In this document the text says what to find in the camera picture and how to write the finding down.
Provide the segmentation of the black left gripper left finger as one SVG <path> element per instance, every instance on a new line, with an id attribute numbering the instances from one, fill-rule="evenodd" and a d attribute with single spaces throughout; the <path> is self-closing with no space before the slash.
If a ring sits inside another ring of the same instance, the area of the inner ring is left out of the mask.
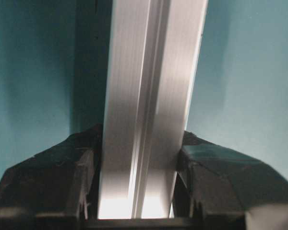
<path id="1" fill-rule="evenodd" d="M 0 180 L 0 230 L 79 230 L 101 154 L 103 126 L 8 168 Z"/>

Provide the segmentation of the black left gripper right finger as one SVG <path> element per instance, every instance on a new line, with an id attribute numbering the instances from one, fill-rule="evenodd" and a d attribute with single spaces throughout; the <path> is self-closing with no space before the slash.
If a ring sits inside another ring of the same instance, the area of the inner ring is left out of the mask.
<path id="1" fill-rule="evenodd" d="M 259 159 L 185 132 L 173 212 L 202 230 L 288 230 L 288 181 Z"/>

